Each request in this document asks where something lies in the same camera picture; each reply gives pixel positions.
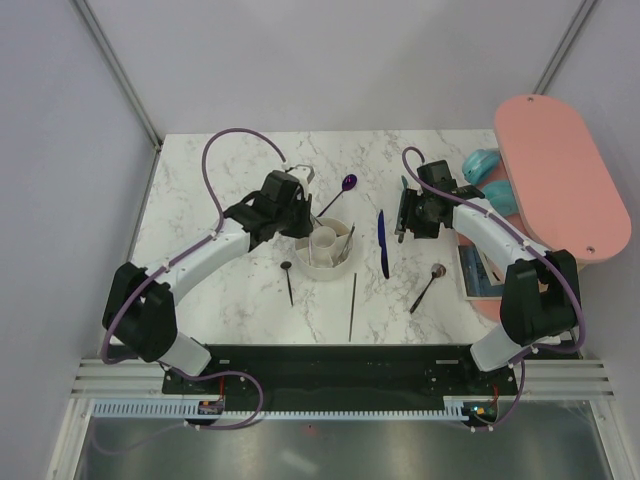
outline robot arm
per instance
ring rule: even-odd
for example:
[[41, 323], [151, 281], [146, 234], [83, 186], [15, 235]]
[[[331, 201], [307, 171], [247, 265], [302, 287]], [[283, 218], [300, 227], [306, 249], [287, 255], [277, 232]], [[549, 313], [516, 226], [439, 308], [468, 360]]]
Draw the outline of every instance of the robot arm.
[[[142, 268], [130, 262], [122, 265], [114, 276], [103, 326], [109, 328], [131, 293], [148, 279], [147, 272], [164, 267], [164, 272], [128, 308], [115, 336], [146, 362], [159, 361], [189, 375], [199, 375], [211, 356], [178, 330], [176, 305], [218, 268], [269, 241], [277, 232], [293, 238], [308, 236], [313, 231], [308, 188], [313, 176], [313, 168], [305, 165], [287, 172], [273, 171], [260, 191], [250, 193], [224, 212], [225, 222], [218, 233], [202, 235], [174, 255]], [[180, 255], [184, 258], [169, 267], [169, 260]]]
[[[477, 188], [457, 186], [444, 160], [421, 166], [418, 175], [429, 186], [492, 210]], [[492, 212], [492, 215], [508, 223], [498, 213]], [[559, 281], [498, 223], [471, 206], [455, 203], [426, 189], [422, 195], [405, 189], [396, 234], [402, 238], [410, 230], [416, 238], [437, 238], [440, 224], [471, 240], [505, 274], [501, 323], [471, 346], [470, 363], [474, 369], [490, 372], [501, 368], [533, 343], [544, 342], [576, 325], [575, 311]], [[566, 250], [549, 252], [526, 235], [521, 237], [560, 271], [579, 300], [573, 256]]]

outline knife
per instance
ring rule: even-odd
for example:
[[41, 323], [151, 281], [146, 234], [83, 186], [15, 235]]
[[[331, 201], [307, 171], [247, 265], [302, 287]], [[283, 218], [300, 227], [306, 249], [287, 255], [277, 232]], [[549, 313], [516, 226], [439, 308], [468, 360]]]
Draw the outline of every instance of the knife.
[[389, 259], [387, 258], [387, 239], [384, 235], [384, 212], [380, 210], [378, 214], [378, 245], [382, 248], [382, 273], [384, 278], [389, 279]]

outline white marble surface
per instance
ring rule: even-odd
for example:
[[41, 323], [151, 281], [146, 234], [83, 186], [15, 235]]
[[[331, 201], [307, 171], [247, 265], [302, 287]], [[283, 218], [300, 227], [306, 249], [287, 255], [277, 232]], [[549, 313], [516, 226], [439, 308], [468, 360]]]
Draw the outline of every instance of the white marble surface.
[[[360, 258], [345, 277], [330, 283], [310, 280], [291, 269], [295, 306], [289, 305], [286, 277], [279, 268], [293, 261], [293, 239], [277, 236], [215, 272], [177, 307], [180, 329], [203, 343], [346, 344], [353, 272], [358, 273], [352, 344], [470, 343], [495, 325], [462, 299], [457, 285], [455, 237], [443, 230], [437, 240], [398, 244], [393, 235], [406, 175], [401, 152], [419, 147], [429, 161], [446, 159], [462, 180], [460, 166], [476, 148], [496, 147], [490, 130], [299, 132], [268, 134], [291, 164], [314, 166], [312, 211], [318, 213], [340, 190], [348, 173], [358, 176], [325, 214], [347, 225], [356, 222]], [[210, 230], [217, 218], [200, 169], [209, 135], [168, 135], [155, 173], [133, 255], [144, 265]], [[412, 164], [419, 165], [413, 158]], [[280, 168], [276, 154], [244, 134], [221, 138], [209, 152], [209, 175], [224, 208]], [[384, 210], [391, 278], [380, 267], [377, 215]], [[409, 307], [430, 278], [435, 262], [447, 267], [418, 310]]]

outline black stick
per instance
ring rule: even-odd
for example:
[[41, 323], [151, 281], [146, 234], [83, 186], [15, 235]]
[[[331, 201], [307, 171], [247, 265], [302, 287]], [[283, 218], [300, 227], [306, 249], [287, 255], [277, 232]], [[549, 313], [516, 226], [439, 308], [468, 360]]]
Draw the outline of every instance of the black stick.
[[349, 323], [349, 342], [351, 342], [351, 332], [353, 331], [353, 310], [356, 306], [356, 280], [358, 279], [358, 274], [353, 274], [353, 294], [351, 295], [351, 322]]
[[289, 270], [287, 270], [287, 287], [289, 287], [289, 300], [291, 300], [291, 306], [293, 307], [293, 292], [291, 291], [291, 280], [289, 280]]
[[418, 308], [418, 305], [420, 305], [420, 302], [422, 301], [422, 297], [424, 297], [424, 294], [427, 293], [427, 288], [429, 288], [431, 286], [431, 283], [436, 279], [435, 275], [431, 275], [431, 280], [429, 280], [429, 283], [427, 283], [427, 286], [424, 287], [424, 290], [422, 291], [422, 293], [420, 294], [420, 296], [416, 299], [415, 302], [413, 302], [413, 305], [411, 305], [411, 308], [409, 309], [409, 313], [413, 313], [416, 311], [416, 308]]

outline white wall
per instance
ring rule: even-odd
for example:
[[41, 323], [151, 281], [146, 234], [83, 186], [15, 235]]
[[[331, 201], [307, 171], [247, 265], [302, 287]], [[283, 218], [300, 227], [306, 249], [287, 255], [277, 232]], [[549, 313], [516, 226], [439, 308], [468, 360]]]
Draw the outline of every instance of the white wall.
[[0, 477], [42, 478], [151, 146], [66, 0], [0, 2]]
[[590, 352], [605, 360], [640, 458], [640, 2], [601, 2], [550, 95], [585, 118], [631, 216], [627, 248], [580, 273]]
[[491, 128], [580, 0], [89, 0], [161, 134]]

